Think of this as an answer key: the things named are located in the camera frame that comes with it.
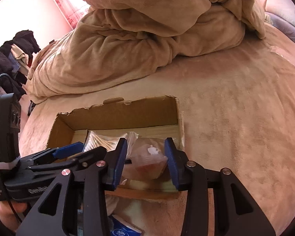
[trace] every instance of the torn cardboard flap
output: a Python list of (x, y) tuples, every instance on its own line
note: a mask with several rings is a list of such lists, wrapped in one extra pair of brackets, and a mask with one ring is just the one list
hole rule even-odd
[[(134, 131), (141, 137), (172, 137), (177, 139), (178, 146), (183, 147), (183, 122), (178, 113), (177, 102), (175, 97), (170, 96), (134, 101), (114, 98), (105, 100), (102, 105), (59, 113), (51, 129), (47, 148), (62, 147), (77, 141), (85, 143), (89, 130), (107, 136), (119, 136), (121, 132)], [(149, 199), (160, 199), (162, 192), (164, 199), (167, 199), (169, 193), (177, 192), (167, 177), (144, 183), (131, 180), (122, 188), (119, 196), (128, 198), (138, 198), (140, 194), (136, 190), (144, 191), (144, 196), (149, 195)], [(131, 191), (125, 196), (127, 188)]]

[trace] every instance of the beige blanket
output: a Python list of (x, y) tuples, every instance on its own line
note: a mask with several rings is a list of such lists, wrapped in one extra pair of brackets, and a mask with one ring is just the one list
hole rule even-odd
[[(272, 26), (266, 30), (263, 40), (247, 33), (235, 48), (177, 57), (152, 75), (110, 89), (48, 98), (25, 125), (22, 156), (45, 148), (58, 112), (110, 98), (176, 96), (188, 157), (208, 169), (231, 168), (280, 235), (295, 216), (295, 43)], [(293, 64), (271, 46), (284, 49)], [(145, 236), (178, 236), (185, 200), (120, 200), (116, 212)]]
[(60, 94), (106, 89), (142, 78), (177, 55), (235, 47), (245, 28), (264, 38), (254, 0), (85, 0), (76, 29), (43, 49), (26, 84), (39, 103)]

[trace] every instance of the clear plastic packaging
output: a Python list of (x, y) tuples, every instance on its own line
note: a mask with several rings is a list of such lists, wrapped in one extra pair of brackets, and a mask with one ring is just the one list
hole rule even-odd
[(124, 137), (125, 139), (127, 139), (128, 151), (129, 151), (130, 147), (138, 138), (138, 135), (135, 132), (131, 131), (121, 136), (103, 136), (103, 135), (97, 134), (96, 131), (90, 131), (87, 137), (87, 140), (85, 142), (83, 152), (93, 150), (100, 146), (103, 146), (104, 148), (106, 148), (108, 152), (113, 151), (116, 149), (118, 141), (121, 137)]
[(157, 179), (166, 168), (163, 139), (138, 138), (129, 153), (132, 164), (124, 166), (122, 175), (125, 178), (139, 181)]

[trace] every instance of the bed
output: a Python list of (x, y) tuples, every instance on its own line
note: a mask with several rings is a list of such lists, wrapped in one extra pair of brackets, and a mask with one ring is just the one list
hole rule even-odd
[[(295, 44), (275, 27), (267, 24), (266, 29), (262, 41), (248, 33), (235, 48), (177, 57), (142, 79), (49, 98), (25, 125), (22, 156), (45, 148), (58, 112), (109, 98), (175, 96), (184, 116), (188, 157), (205, 168), (231, 168), (280, 235), (295, 216)], [(145, 235), (179, 235), (185, 197), (163, 203), (124, 199), (116, 212)]]

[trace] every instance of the blue gripper pad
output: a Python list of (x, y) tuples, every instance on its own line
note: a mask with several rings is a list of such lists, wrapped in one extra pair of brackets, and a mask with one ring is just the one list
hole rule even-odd
[(167, 156), (167, 165), (171, 175), (173, 185), (178, 191), (186, 191), (191, 184), (190, 175), (186, 172), (185, 164), (188, 157), (185, 152), (177, 150), (171, 137), (165, 140), (165, 155)]
[(84, 144), (81, 142), (76, 142), (71, 145), (67, 145), (61, 148), (58, 148), (54, 153), (53, 157), (56, 159), (64, 159), (74, 154), (78, 154), (83, 151)]
[(178, 189), (179, 187), (179, 176), (178, 176), (178, 167), (176, 163), (176, 158), (174, 157), (174, 152), (177, 151), (174, 141), (171, 137), (165, 139), (164, 144), (165, 155), (168, 158), (167, 165), (171, 175), (171, 180), (173, 185)]
[(113, 181), (112, 181), (112, 186), (113, 186), (114, 189), (116, 189), (116, 187), (120, 183), (121, 174), (122, 174), (122, 171), (123, 171), (123, 168), (124, 168), (124, 162), (126, 161), (126, 156), (127, 156), (127, 151), (128, 151), (128, 144), (127, 144), (126, 139), (121, 138), (119, 140), (115, 151), (119, 151), (119, 150), (120, 150), (120, 152), (119, 152), (119, 155), (117, 157), (117, 162), (115, 163), (116, 165), (115, 165), (115, 168), (114, 168)]

